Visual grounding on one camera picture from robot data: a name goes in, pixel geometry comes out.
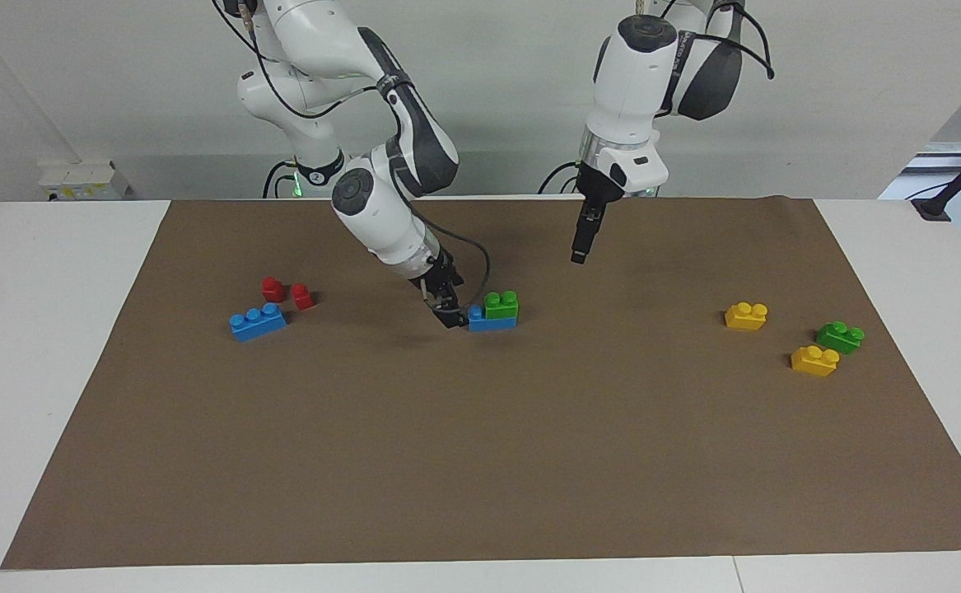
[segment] toy building block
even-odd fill
[[[816,343],[842,354],[853,353],[853,350],[860,348],[864,338],[865,333],[860,327],[847,329],[840,320],[829,323],[816,333]]]
[[[791,354],[791,368],[810,375],[829,376],[838,368],[839,356],[835,350],[822,350],[818,346],[803,346]]]
[[[754,331],[766,324],[766,315],[769,315],[766,305],[756,303],[752,306],[741,301],[725,312],[725,327]]]
[[[289,287],[289,293],[293,297],[293,304],[296,304],[297,311],[305,311],[307,308],[315,307],[315,301],[311,300],[311,293],[308,287],[303,284],[295,284]]]
[[[261,294],[268,303],[282,303],[286,300],[286,287],[274,277],[261,281]]]
[[[497,331],[514,327],[517,327],[517,318],[484,319],[480,305],[469,308],[469,331]]]
[[[265,303],[259,309],[250,309],[246,315],[235,314],[229,320],[231,334],[240,342],[248,342],[261,335],[271,334],[274,330],[286,327],[286,318],[279,305]]]
[[[483,300],[484,319],[510,319],[519,316],[520,304],[517,303],[517,293],[506,290],[499,296],[498,292],[489,292]]]

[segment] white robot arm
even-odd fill
[[[286,133],[312,184],[337,177],[332,203],[338,218],[382,263],[434,297],[430,307],[444,326],[468,325],[455,293],[464,280],[454,258],[408,205],[408,196],[450,184],[458,152],[389,46],[374,31],[356,27],[336,0],[261,0],[255,7],[236,4],[232,14],[243,16],[255,48],[265,39],[267,53],[259,53],[277,60],[266,75],[267,68],[243,75],[239,94],[246,109]],[[374,80],[397,132],[344,165],[330,124],[301,112],[343,100],[352,94],[346,79],[359,77]]]
[[[584,199],[571,243],[575,263],[585,263],[609,203],[651,195],[667,181],[654,118],[706,119],[724,111],[739,81],[742,53],[773,76],[767,57],[739,44],[741,20],[754,22],[744,0],[671,0],[661,14],[665,18],[628,16],[601,45],[594,106],[579,149],[577,187]]]

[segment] brown paper mat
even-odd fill
[[[615,203],[583,267],[578,203],[420,208],[517,330],[443,330],[328,203],[172,203],[3,567],[961,549],[961,458],[811,202]],[[320,303],[239,344],[267,274]],[[837,319],[863,349],[793,372]]]

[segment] white table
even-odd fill
[[[908,203],[818,206],[961,453],[961,237]],[[167,208],[0,205],[0,564]],[[961,552],[0,573],[0,591],[100,590],[921,593],[961,591]]]

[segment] yellow lego block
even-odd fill
[[[791,354],[791,368],[810,375],[829,376],[838,368],[839,356],[835,350],[822,350],[819,346],[803,346]]]
[[[762,303],[754,306],[736,303],[725,312],[725,327],[754,331],[766,324],[766,315],[769,315],[769,309]]]

